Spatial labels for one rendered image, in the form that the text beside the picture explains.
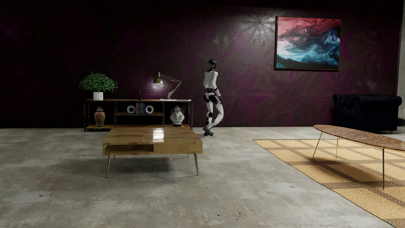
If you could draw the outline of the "white humanoid robot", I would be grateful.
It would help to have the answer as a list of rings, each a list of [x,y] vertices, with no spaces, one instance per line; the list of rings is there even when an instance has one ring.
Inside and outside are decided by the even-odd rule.
[[[215,71],[217,61],[211,59],[209,61],[211,64],[211,68],[205,72],[204,82],[203,85],[206,89],[206,93],[204,95],[204,100],[206,101],[208,112],[206,114],[206,127],[203,128],[205,131],[205,136],[213,136],[213,132],[211,129],[220,123],[224,116],[224,109],[222,106],[222,98],[220,92],[216,86],[216,79],[218,76],[218,72]],[[218,110],[217,117],[215,120],[213,119],[213,106],[215,105],[216,109]]]

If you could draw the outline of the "green potted plant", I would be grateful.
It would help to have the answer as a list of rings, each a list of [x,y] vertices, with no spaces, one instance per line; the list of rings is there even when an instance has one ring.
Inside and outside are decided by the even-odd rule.
[[[102,73],[91,72],[79,82],[79,88],[93,92],[94,101],[103,101],[103,92],[117,90],[117,82]]]

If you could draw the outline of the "silver desk lamp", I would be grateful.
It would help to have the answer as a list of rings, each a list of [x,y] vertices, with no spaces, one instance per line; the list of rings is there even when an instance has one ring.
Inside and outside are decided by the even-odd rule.
[[[171,100],[172,95],[175,93],[175,91],[179,88],[179,86],[182,84],[182,81],[177,80],[173,77],[167,76],[162,74],[161,72],[158,71],[157,76],[155,77],[155,79],[153,80],[154,84],[158,84],[158,85],[164,85],[165,87],[170,87],[175,85],[171,91],[168,92],[167,97],[164,98],[164,100]]]

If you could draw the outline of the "black wooden console shelf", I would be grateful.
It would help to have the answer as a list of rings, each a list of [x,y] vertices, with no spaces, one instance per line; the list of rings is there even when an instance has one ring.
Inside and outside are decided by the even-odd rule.
[[[136,106],[137,102],[144,102],[145,106],[153,106],[152,114],[128,114],[127,107]],[[193,102],[160,101],[160,99],[104,99],[84,101],[84,132],[94,129],[111,129],[114,127],[136,127],[140,125],[157,125],[159,127],[172,127],[170,112],[174,107],[179,106],[184,112],[183,125],[193,125]],[[97,107],[102,107],[106,118],[105,127],[95,127],[94,114]]]

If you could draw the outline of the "abstract red blue painting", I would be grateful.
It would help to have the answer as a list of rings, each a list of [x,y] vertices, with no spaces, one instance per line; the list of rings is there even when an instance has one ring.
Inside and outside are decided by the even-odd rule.
[[[342,20],[277,16],[275,68],[339,70]]]

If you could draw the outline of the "oval wooden table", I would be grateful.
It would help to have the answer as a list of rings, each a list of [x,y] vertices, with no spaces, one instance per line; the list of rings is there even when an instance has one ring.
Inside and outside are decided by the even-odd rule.
[[[332,125],[314,125],[315,129],[321,132],[319,140],[321,139],[322,133],[326,133],[337,138],[346,139],[349,141],[354,141],[361,144],[366,144],[372,147],[377,147],[382,149],[382,189],[384,190],[385,184],[385,173],[384,173],[384,150],[390,149],[393,151],[400,151],[405,153],[405,141],[398,140],[392,137],[383,136],[376,133],[360,131],[356,129],[350,129],[345,127],[338,127]]]

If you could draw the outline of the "square wooden coffee table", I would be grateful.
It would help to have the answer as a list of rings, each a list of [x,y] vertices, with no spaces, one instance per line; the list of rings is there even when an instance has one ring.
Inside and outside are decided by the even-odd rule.
[[[193,154],[199,175],[197,154],[203,153],[203,142],[190,127],[112,128],[102,146],[103,155],[108,156],[106,178],[115,155]]]

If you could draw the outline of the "white floral lidded jar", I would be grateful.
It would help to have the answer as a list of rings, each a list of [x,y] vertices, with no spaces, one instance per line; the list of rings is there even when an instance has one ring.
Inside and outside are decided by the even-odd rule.
[[[184,118],[184,112],[179,106],[176,106],[171,110],[170,120],[173,122],[174,127],[180,127]]]

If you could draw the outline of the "brown ceramic vase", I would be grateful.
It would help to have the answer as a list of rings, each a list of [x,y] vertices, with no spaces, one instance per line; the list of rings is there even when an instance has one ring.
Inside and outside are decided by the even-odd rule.
[[[96,112],[94,114],[95,119],[95,127],[105,127],[104,121],[106,118],[106,114],[102,107],[97,107]]]

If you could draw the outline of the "yellow patterned rug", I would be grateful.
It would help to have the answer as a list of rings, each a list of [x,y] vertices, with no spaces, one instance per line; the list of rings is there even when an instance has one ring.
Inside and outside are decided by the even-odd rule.
[[[262,148],[395,228],[405,228],[405,153],[339,139],[255,140]]]

